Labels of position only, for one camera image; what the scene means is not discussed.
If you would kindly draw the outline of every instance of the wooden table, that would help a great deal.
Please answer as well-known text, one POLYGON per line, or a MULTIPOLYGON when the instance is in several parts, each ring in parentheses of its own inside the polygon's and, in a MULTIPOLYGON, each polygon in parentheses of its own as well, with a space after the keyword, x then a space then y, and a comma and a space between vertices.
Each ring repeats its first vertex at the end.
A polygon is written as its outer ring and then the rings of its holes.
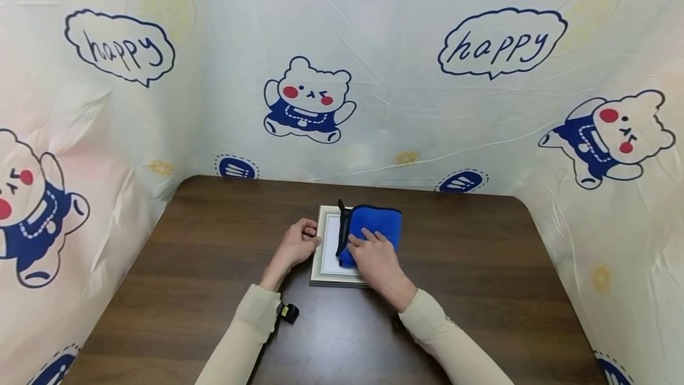
MULTIPOLYGON (((512 198, 193 177, 179 187, 64 385, 192 385, 287 227, 319 205, 404 213, 415 284, 517 384, 606 384, 530 214, 512 198)), ((253 385, 449 384, 371 290, 282 287, 281 323, 253 385)))

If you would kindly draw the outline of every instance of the picture frame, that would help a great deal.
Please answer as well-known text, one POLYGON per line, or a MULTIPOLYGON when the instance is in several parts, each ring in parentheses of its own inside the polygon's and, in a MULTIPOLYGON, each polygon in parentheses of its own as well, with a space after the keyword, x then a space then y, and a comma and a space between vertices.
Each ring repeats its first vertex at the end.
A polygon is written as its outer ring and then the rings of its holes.
POLYGON ((321 244, 316 248, 311 265, 310 286, 368 287, 359 269, 342 268, 337 252, 340 226, 338 206, 322 205, 318 210, 318 231, 321 244))

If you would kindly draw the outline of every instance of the printed backdrop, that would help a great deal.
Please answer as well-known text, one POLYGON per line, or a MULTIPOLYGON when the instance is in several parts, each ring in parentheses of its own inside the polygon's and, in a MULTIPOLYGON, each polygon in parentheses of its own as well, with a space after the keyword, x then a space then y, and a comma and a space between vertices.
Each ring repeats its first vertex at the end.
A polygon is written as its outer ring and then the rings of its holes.
POLYGON ((513 195, 610 383, 684 383, 684 0, 0 0, 0 383, 195 174, 513 195))

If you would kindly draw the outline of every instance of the arm sleeve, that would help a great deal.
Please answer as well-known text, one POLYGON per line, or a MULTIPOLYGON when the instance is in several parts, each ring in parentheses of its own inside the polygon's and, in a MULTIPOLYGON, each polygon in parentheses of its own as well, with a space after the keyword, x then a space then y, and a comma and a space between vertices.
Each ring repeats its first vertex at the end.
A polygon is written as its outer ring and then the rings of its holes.
POLYGON ((427 292, 418 290, 399 316, 413 339, 442 365, 452 384, 513 385, 494 360, 445 315, 427 292))
POLYGON ((280 294, 252 285, 195 385, 245 385, 276 324, 280 294))

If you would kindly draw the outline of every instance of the right hand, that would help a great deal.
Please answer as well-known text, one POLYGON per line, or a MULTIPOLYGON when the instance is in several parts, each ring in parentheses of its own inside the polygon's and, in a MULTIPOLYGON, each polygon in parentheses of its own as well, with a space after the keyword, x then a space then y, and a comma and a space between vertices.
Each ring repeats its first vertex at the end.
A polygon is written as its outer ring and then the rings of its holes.
POLYGON ((403 313, 418 292, 418 288, 402 271, 392 242, 380 232, 361 229, 366 238, 350 233, 347 249, 354 258, 361 276, 397 311, 403 313))

